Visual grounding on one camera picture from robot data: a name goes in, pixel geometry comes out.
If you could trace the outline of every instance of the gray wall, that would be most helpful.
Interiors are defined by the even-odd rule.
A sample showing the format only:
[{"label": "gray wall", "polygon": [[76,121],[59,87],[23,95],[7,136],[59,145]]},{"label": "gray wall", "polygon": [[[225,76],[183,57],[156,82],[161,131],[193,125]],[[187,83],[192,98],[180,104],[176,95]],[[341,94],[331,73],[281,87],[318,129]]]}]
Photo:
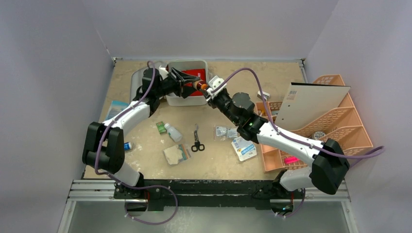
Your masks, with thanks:
[{"label": "gray wall", "polygon": [[0,1],[0,232],[56,232],[111,74],[81,0]]},{"label": "gray wall", "polygon": [[340,0],[307,58],[310,81],[340,73],[376,146],[346,176],[360,232],[412,228],[412,2]]},{"label": "gray wall", "polygon": [[112,56],[305,58],[338,0],[83,0]]}]

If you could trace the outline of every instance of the cable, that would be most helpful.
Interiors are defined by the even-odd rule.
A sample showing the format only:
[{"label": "cable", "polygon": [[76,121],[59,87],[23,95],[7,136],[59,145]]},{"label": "cable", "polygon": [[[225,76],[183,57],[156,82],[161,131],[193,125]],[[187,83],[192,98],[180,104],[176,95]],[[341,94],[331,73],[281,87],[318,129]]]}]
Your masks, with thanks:
[{"label": "cable", "polygon": [[299,205],[297,206],[297,208],[294,210],[294,211],[292,211],[292,213],[290,213],[289,215],[286,215],[286,216],[283,216],[283,217],[292,217],[293,215],[295,215],[296,214],[296,212],[300,209],[300,208],[302,208],[302,205],[303,205],[303,202],[305,201],[305,196],[306,196],[306,189],[302,189],[302,200],[300,201],[300,203],[299,203]]},{"label": "cable", "polygon": [[[259,81],[259,78],[258,78],[257,74],[256,74],[252,69],[247,68],[247,67],[240,68],[240,69],[236,70],[235,72],[233,72],[229,77],[227,77],[227,79],[226,79],[225,81],[223,81],[222,84],[220,84],[215,90],[213,90],[213,91],[211,91],[211,92],[212,92],[212,93],[217,92],[217,91],[218,91],[223,85],[225,85],[234,75],[236,75],[237,73],[239,73],[239,72],[242,71],[242,70],[248,70],[248,71],[250,71],[250,72],[253,74],[253,76],[254,76],[255,79],[256,79],[257,86],[259,87],[259,92],[260,92],[260,94],[261,94],[262,96],[264,96],[264,95],[263,95],[263,90],[262,90],[262,87],[261,87],[261,85],[260,85],[260,81]],[[265,98],[262,98],[262,102],[263,102],[263,107],[265,108],[265,111],[266,111],[267,113],[269,113],[268,106],[266,106]],[[300,141],[300,140],[298,140],[298,139],[289,137],[289,136],[285,135],[284,133],[282,133],[282,132],[278,129],[278,127],[275,125],[275,123],[273,122],[273,119],[272,119],[271,117],[269,117],[269,121],[270,121],[271,125],[273,126],[274,130],[275,130],[279,135],[283,136],[284,138],[286,138],[286,139],[288,139],[288,140],[290,140],[290,141],[292,141],[292,142],[296,142],[296,143],[299,143],[299,144],[302,144],[302,145],[305,145],[305,146],[308,146],[308,147],[313,147],[313,148],[315,148],[315,149],[317,149],[317,150],[319,150],[319,151],[322,151],[322,152],[324,152],[324,153],[326,153],[326,154],[328,154],[328,155],[332,155],[332,156],[335,156],[335,157],[345,158],[345,159],[368,159],[368,158],[376,157],[376,156],[382,154],[382,153],[385,151],[385,147],[384,147],[384,146],[379,146],[379,147],[376,147],[376,148],[370,150],[370,151],[367,152],[365,155],[346,156],[346,155],[342,155],[342,154],[333,153],[333,152],[327,151],[327,150],[325,150],[325,149],[323,149],[323,148],[320,148],[320,147],[318,147],[318,146],[312,145],[311,143],[307,143],[307,142]]]},{"label": "cable", "polygon": [[97,175],[108,175],[108,176],[109,176],[111,179],[113,179],[114,181],[116,181],[116,182],[118,182],[118,183],[120,183],[120,184],[122,184],[122,185],[124,185],[124,186],[126,186],[126,187],[128,187],[128,188],[131,188],[131,189],[142,190],[142,189],[148,189],[148,188],[164,188],[164,189],[168,190],[168,191],[173,195],[174,201],[175,201],[175,203],[176,203],[176,206],[175,206],[174,212],[173,212],[173,214],[170,216],[170,218],[168,218],[168,219],[166,219],[166,220],[164,220],[164,221],[161,221],[161,222],[148,222],[148,221],[144,221],[144,220],[141,220],[141,219],[132,217],[132,216],[130,216],[130,215],[127,213],[127,208],[126,208],[126,205],[125,205],[126,216],[128,216],[128,217],[131,218],[132,220],[135,220],[135,221],[138,221],[138,222],[141,222],[141,223],[144,223],[144,224],[148,224],[148,225],[160,225],[160,224],[163,224],[163,223],[166,223],[166,222],[170,221],[170,220],[175,216],[175,214],[177,213],[177,209],[178,209],[177,196],[176,196],[176,194],[175,194],[171,189],[169,189],[169,188],[166,187],[166,186],[162,186],[162,185],[151,185],[151,186],[146,186],[146,187],[133,187],[133,186],[130,186],[130,185],[128,185],[128,184],[126,184],[126,183],[123,183],[122,181],[118,180],[117,178],[115,178],[112,174],[110,174],[110,173],[107,172],[107,171],[106,171],[106,172],[99,172],[99,170],[98,170],[100,152],[101,152],[101,150],[102,150],[102,145],[103,145],[103,142],[104,142],[104,140],[105,140],[105,138],[106,138],[107,132],[109,131],[109,129],[111,128],[111,126],[112,126],[116,121],[118,121],[118,119],[119,119],[120,117],[124,116],[126,113],[128,113],[128,112],[130,112],[132,109],[136,108],[136,107],[141,103],[141,101],[142,101],[144,98],[146,98],[147,94],[149,93],[150,89],[152,88],[153,82],[154,82],[154,80],[155,80],[155,69],[156,69],[156,68],[155,68],[155,64],[154,64],[152,61],[148,61],[148,62],[147,62],[147,67],[148,67],[148,68],[150,68],[150,65],[149,65],[149,64],[152,64],[152,67],[153,67],[152,80],[150,81],[149,87],[147,88],[147,90],[146,90],[146,92],[144,93],[144,95],[139,99],[139,101],[138,101],[136,104],[134,104],[132,107],[128,107],[128,108],[126,108],[124,111],[120,112],[120,113],[106,126],[106,129],[104,130],[104,132],[103,132],[103,134],[102,134],[102,137],[101,137],[101,139],[100,139],[100,141],[99,141],[99,146],[98,146],[97,151],[96,151],[96,160],[95,160],[95,162],[94,162],[94,171],[95,171],[95,173],[96,173]]},{"label": "cable", "polygon": [[117,116],[115,116],[115,118],[109,123],[109,125],[106,126],[106,129],[104,130],[103,135],[102,135],[102,137],[100,138],[99,146],[97,147],[97,151],[96,151],[96,160],[94,161],[94,172],[95,172],[97,175],[108,175],[108,174],[109,174],[108,172],[99,172],[99,169],[98,169],[98,167],[99,167],[100,152],[101,152],[101,150],[102,150],[103,142],[104,142],[105,139],[106,139],[106,134],[107,134],[107,132],[109,131],[109,129],[111,128],[111,126],[112,126],[116,121],[119,120],[120,117],[124,116],[126,113],[128,113],[128,112],[130,112],[131,110],[133,110],[134,108],[136,108],[136,107],[141,103],[141,101],[142,101],[144,98],[146,98],[147,94],[149,93],[150,89],[152,88],[153,82],[155,81],[156,68],[155,68],[155,64],[154,64],[152,61],[148,61],[148,62],[147,62],[147,64],[146,64],[146,65],[147,65],[147,68],[150,68],[150,66],[149,66],[150,63],[151,63],[152,66],[153,66],[153,71],[152,71],[153,74],[152,74],[152,80],[150,81],[149,87],[147,88],[146,92],[144,93],[144,95],[139,99],[139,101],[138,101],[136,104],[134,104],[132,107],[126,108],[124,111],[120,112]]},{"label": "cable", "polygon": [[176,205],[175,205],[173,214],[172,214],[168,219],[166,219],[166,220],[164,220],[164,221],[161,221],[161,222],[148,222],[148,221],[145,221],[145,220],[141,220],[141,219],[135,218],[135,217],[133,217],[133,216],[130,216],[130,215],[127,213],[127,208],[126,208],[126,205],[125,205],[125,208],[124,208],[124,209],[125,209],[125,211],[126,211],[126,216],[129,217],[129,218],[131,218],[132,220],[138,221],[138,222],[141,222],[141,223],[144,223],[144,224],[147,224],[147,225],[161,225],[161,224],[163,224],[163,223],[166,223],[166,222],[170,221],[170,220],[176,215],[177,210],[178,210],[177,196],[176,196],[176,194],[175,194],[171,189],[169,189],[168,187],[162,186],[162,185],[150,185],[150,186],[146,186],[146,187],[133,187],[133,186],[130,186],[130,185],[126,184],[126,183],[121,182],[121,181],[118,180],[116,177],[114,177],[112,174],[110,174],[109,177],[110,177],[111,179],[115,180],[116,182],[121,183],[122,185],[124,185],[124,186],[126,186],[126,187],[128,187],[128,188],[131,188],[131,189],[142,190],[142,189],[148,189],[148,188],[164,188],[164,189],[168,190],[168,191],[173,195],[174,202],[175,202]]}]

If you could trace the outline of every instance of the pink object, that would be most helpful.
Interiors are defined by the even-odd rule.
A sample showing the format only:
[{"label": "pink object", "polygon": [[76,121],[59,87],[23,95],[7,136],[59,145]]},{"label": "pink object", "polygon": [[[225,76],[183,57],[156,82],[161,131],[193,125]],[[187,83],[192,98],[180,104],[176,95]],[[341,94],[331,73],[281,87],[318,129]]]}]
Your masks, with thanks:
[{"label": "pink object", "polygon": [[285,164],[292,164],[292,163],[296,163],[297,161],[299,161],[299,159],[296,157],[289,157],[289,158],[285,158],[283,161],[285,161]]}]

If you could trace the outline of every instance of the small box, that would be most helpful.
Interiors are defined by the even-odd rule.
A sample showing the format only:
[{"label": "small box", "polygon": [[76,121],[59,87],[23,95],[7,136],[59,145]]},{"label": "small box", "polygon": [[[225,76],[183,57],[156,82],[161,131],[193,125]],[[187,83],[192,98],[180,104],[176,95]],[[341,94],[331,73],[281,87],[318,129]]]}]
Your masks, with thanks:
[{"label": "small box", "polygon": [[232,146],[233,149],[235,149],[240,161],[245,161],[246,159],[250,159],[258,154],[253,142],[246,141],[242,137],[233,139]]}]

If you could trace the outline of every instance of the orange object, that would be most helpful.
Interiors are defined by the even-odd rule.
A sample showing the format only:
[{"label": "orange object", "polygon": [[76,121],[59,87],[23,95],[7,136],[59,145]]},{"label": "orange object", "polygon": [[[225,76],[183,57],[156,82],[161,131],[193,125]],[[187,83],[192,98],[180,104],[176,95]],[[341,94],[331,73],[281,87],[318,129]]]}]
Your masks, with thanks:
[{"label": "orange object", "polygon": [[[206,71],[205,69],[189,69],[182,70],[183,73],[199,77],[201,80],[206,82]],[[203,94],[200,91],[193,92],[190,96],[202,96]]]},{"label": "orange object", "polygon": [[[321,76],[313,83],[345,85],[339,74]],[[270,111],[276,111],[280,109],[282,102],[266,102],[266,104],[270,108]],[[262,111],[263,109],[263,103],[257,102],[255,105],[255,113],[258,113],[258,111]],[[262,117],[266,119],[272,117],[273,121],[275,121],[276,116],[272,116],[271,113],[267,114],[269,114],[269,116],[264,114]],[[373,147],[371,139],[363,126],[349,93],[344,97],[339,107],[331,109],[329,112],[323,114],[305,127],[291,132],[310,138],[316,131],[323,131],[326,133],[326,135],[319,140],[324,142],[329,138],[336,140],[341,145],[343,153],[348,156],[360,155]],[[276,169],[294,170],[307,166],[300,160],[286,163],[285,161],[289,161],[288,159],[293,158],[294,156],[277,148],[262,144],[260,144],[260,147],[265,171]]]}]

